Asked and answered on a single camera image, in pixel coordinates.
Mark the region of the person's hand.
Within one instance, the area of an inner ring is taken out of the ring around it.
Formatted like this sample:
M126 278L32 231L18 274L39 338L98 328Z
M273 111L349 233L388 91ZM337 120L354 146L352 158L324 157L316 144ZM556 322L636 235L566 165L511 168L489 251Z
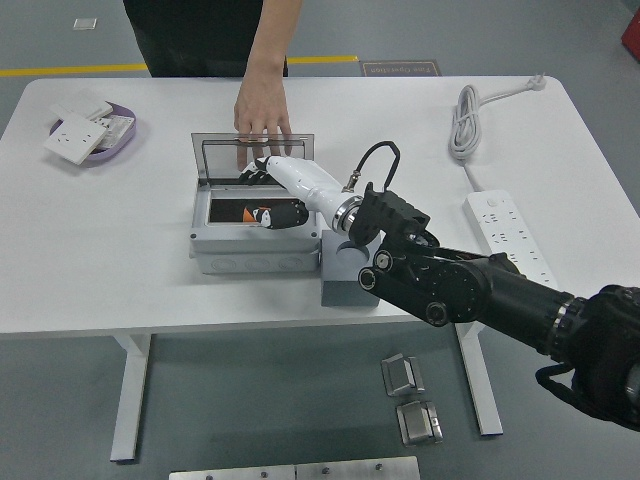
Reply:
M234 127L241 137L292 133L281 76L245 75L234 105Z

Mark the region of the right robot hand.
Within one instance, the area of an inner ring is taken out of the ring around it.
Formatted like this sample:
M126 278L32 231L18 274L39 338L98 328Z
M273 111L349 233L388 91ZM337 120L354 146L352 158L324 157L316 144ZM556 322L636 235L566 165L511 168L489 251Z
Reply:
M289 156L271 155L250 162L239 176L241 183L257 184L270 176L308 211L319 212L335 232L347 235L361 197L344 187L316 162Z

